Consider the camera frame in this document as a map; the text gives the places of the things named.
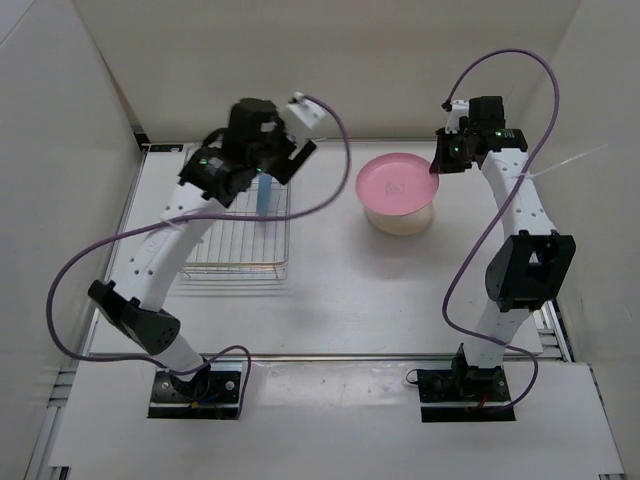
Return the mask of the cream plate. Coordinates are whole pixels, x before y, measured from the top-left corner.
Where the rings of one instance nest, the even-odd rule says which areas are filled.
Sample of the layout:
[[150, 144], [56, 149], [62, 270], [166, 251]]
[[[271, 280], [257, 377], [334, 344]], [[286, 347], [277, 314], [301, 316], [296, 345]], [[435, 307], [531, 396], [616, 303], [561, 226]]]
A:
[[409, 236], [426, 231], [430, 228], [435, 217], [435, 208], [432, 203], [404, 215], [381, 214], [367, 207], [364, 207], [363, 211], [371, 225], [384, 233], [395, 236]]

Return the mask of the pink plate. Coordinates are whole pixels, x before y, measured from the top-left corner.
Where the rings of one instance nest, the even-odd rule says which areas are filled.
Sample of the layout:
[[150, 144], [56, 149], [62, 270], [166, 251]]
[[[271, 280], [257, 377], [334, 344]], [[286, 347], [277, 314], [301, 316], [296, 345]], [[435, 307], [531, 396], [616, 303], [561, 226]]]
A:
[[367, 162], [358, 172], [355, 191], [368, 210], [386, 215], [413, 214], [429, 205], [439, 189], [431, 164], [410, 153], [388, 153]]

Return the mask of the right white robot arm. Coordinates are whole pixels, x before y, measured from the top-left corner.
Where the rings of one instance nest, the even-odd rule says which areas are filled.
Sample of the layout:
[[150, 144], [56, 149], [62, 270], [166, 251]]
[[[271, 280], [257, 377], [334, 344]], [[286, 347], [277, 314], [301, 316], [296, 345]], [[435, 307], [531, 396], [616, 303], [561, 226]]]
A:
[[449, 387], [460, 399], [480, 393], [503, 363], [521, 325], [557, 297], [576, 251], [544, 211], [532, 179], [524, 134], [506, 126], [503, 100], [481, 96], [444, 106], [432, 172], [461, 173], [477, 166], [491, 187], [504, 242], [485, 271], [487, 304], [470, 338], [459, 350]]

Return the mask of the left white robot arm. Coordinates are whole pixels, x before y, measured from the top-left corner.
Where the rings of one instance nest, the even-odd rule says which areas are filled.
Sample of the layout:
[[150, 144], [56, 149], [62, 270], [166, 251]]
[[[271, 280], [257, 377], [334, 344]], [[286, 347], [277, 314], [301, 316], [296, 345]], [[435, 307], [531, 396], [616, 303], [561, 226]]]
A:
[[106, 283], [95, 281], [90, 298], [102, 315], [152, 359], [174, 373], [188, 400], [206, 395], [210, 377], [203, 357], [180, 333], [180, 322], [163, 305], [174, 278], [212, 225], [261, 172], [287, 183], [313, 153], [313, 130], [324, 111], [297, 94], [283, 108], [243, 98], [225, 127], [211, 132], [191, 155], [161, 216], [127, 265]]

